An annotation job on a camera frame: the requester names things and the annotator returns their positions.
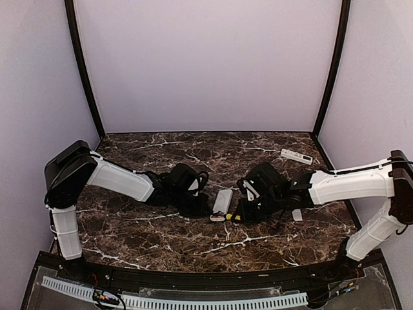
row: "marble tabletop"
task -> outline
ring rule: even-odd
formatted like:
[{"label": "marble tabletop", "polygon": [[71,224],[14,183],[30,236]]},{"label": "marble tabletop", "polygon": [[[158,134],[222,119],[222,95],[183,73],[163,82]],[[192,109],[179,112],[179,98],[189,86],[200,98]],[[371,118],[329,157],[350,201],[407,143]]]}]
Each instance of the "marble tabletop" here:
[{"label": "marble tabletop", "polygon": [[[314,158],[311,166],[280,157],[290,149]],[[168,172],[177,163],[207,171],[204,192],[214,204],[221,189],[241,193],[236,181],[268,161],[288,178],[324,167],[307,133],[177,132],[109,134],[97,151],[137,171]],[[97,187],[84,189],[77,204],[83,251],[89,262],[186,273],[263,271],[333,260],[340,242],[356,231],[342,201],[302,210],[295,222],[286,212],[260,224],[188,219],[173,207],[151,207]]]}]

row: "perforated metal rail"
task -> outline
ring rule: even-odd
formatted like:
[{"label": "perforated metal rail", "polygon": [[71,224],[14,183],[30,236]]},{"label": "perforated metal rail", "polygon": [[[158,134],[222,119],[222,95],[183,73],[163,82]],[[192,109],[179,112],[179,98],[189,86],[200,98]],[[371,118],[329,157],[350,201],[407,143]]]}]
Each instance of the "perforated metal rail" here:
[{"label": "perforated metal rail", "polygon": [[[62,294],[92,302],[93,289],[79,284],[72,284],[60,279],[43,277],[41,284],[43,287],[52,289]],[[147,309],[147,310],[273,310],[287,309],[307,305],[307,294],[298,293],[286,296],[276,296],[270,298],[231,300],[231,301],[186,301],[186,300],[160,300],[142,298],[123,294],[122,299],[127,309]]]}]

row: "white remote control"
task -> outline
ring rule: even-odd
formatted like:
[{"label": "white remote control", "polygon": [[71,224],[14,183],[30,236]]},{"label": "white remote control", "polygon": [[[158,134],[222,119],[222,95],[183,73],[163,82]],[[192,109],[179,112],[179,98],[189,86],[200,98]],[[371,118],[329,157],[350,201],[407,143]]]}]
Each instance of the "white remote control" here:
[{"label": "white remote control", "polygon": [[297,152],[293,152],[292,150],[281,150],[281,157],[289,158],[291,160],[299,161],[300,163],[306,163],[307,165],[312,164],[312,157],[307,155],[302,155]]},{"label": "white remote control", "polygon": [[223,189],[218,192],[215,200],[212,215],[209,217],[213,222],[225,221],[225,215],[228,213],[232,199],[232,189]]}]

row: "black vertical pole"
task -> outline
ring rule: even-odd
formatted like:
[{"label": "black vertical pole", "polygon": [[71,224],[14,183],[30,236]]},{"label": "black vertical pole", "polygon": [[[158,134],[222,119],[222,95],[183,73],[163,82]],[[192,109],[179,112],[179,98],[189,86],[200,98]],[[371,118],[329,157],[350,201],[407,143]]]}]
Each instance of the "black vertical pole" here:
[{"label": "black vertical pole", "polygon": [[86,100],[88,101],[90,113],[99,137],[104,138],[105,130],[103,128],[102,120],[97,109],[95,97],[90,85],[88,71],[86,69],[85,58],[83,57],[82,46],[80,43],[79,29],[77,28],[76,13],[73,0],[65,0],[67,21],[69,24],[70,37],[72,38],[73,51],[76,57],[77,69],[79,70],[80,78],[85,91]]},{"label": "black vertical pole", "polygon": [[341,3],[340,20],[338,23],[336,45],[334,46],[330,72],[328,73],[327,83],[325,85],[323,99],[321,100],[320,109],[318,111],[316,124],[314,125],[314,129],[312,131],[313,135],[315,135],[316,138],[318,138],[321,128],[323,126],[325,115],[328,109],[328,104],[330,103],[331,95],[333,93],[334,83],[336,82],[336,76],[340,64],[341,53],[343,51],[344,38],[346,36],[348,14],[350,13],[350,2],[351,0],[342,0]]}]

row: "white wall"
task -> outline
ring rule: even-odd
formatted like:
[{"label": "white wall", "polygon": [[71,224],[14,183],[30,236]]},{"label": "white wall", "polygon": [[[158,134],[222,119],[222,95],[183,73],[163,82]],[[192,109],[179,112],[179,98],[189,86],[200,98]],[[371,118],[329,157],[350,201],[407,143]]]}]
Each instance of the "white wall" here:
[{"label": "white wall", "polygon": [[78,139],[98,142],[64,1],[6,0],[0,9],[0,309],[20,309],[52,235],[43,169]]},{"label": "white wall", "polygon": [[340,0],[76,3],[108,132],[312,130]]},{"label": "white wall", "polygon": [[[386,158],[413,159],[413,2],[353,1],[343,57],[320,140],[336,168]],[[354,202],[362,223],[381,199]],[[404,309],[413,309],[413,229],[383,252]]]}]

